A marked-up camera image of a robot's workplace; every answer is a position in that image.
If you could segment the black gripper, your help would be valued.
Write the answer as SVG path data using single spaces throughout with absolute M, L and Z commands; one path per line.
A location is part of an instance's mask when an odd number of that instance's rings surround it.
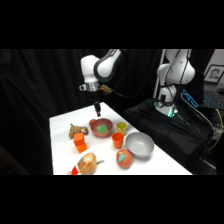
M 88 96 L 91 103 L 94 105 L 96 116 L 100 117 L 101 116 L 101 106 L 100 106 L 101 92 L 100 91 L 89 92 Z

